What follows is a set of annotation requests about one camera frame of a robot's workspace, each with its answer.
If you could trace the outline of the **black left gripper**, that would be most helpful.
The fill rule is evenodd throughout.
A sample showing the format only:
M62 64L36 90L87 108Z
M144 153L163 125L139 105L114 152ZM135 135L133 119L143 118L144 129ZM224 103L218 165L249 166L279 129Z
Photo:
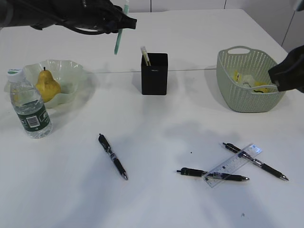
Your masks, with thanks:
M137 19L123 13L109 0L83 0L81 33L117 33L120 29L136 29Z

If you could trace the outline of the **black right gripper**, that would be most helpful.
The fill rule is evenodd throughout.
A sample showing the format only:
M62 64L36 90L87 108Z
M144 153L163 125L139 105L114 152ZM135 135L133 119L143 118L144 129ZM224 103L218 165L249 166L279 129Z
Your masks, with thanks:
M279 92L296 89L304 92L304 46L294 48L278 65L268 70Z

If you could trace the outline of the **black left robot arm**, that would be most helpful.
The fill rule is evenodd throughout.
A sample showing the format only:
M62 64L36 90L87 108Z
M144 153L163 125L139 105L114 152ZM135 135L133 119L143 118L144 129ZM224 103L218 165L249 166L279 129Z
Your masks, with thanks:
M0 26L30 26L36 30L58 25L83 35L118 33L135 29L137 19L127 16L109 0L2 0Z

